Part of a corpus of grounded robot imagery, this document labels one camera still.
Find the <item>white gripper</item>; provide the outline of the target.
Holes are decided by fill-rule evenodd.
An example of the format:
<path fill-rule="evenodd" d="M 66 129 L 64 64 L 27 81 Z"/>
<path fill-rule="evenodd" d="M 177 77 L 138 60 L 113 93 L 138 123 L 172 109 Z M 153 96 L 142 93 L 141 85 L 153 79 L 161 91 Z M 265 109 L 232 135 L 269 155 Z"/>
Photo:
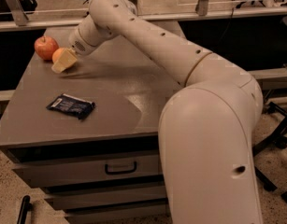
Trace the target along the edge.
<path fill-rule="evenodd" d="M 51 70 L 57 74 L 73 66 L 79 55 L 89 55 L 100 45 L 98 30 L 90 16 L 87 16 L 71 33 L 68 38 L 70 47 L 65 48 L 56 63 L 53 63 Z"/>

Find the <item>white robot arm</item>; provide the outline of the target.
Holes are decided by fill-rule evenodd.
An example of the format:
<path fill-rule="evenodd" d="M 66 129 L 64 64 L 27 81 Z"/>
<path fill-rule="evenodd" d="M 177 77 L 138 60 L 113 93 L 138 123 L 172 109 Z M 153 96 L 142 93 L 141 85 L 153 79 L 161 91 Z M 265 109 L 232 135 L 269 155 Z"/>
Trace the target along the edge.
<path fill-rule="evenodd" d="M 173 224 L 263 224 L 251 136 L 263 109 L 256 79 L 239 66 L 140 19 L 128 0 L 89 0 L 69 37 L 88 55 L 121 35 L 181 89 L 165 104 L 159 152 Z"/>

